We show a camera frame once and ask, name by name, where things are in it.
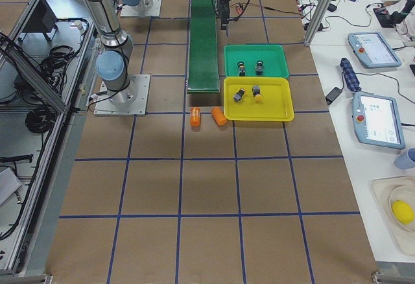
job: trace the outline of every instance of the white bowl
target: white bowl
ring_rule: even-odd
[[[405,230],[415,232],[415,219],[409,224],[403,224],[395,217],[394,212],[392,211],[392,204],[396,200],[404,201],[412,208],[413,212],[415,212],[415,187],[410,185],[402,185],[395,188],[389,196],[389,210],[391,211],[396,222]]]

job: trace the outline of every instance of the tablet screen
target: tablet screen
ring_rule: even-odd
[[[396,62],[396,59],[392,56],[388,47],[383,43],[378,34],[356,34],[355,37],[373,64],[391,64]]]
[[[361,96],[366,118],[366,138],[400,144],[393,102],[389,99]]]

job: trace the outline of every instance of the yellow ball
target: yellow ball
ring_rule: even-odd
[[[403,224],[410,224],[414,220],[414,211],[408,205],[408,203],[396,200],[392,204],[392,212],[395,215],[395,218]]]

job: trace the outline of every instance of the orange bottle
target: orange bottle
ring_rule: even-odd
[[[200,108],[198,107],[190,108],[190,125],[200,126]]]
[[[226,123],[227,119],[219,107],[213,107],[210,112],[212,113],[213,118],[219,126],[222,126]]]

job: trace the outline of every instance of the green conveyor belt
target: green conveyor belt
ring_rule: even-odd
[[[216,16],[211,0],[191,0],[188,93],[218,93]]]

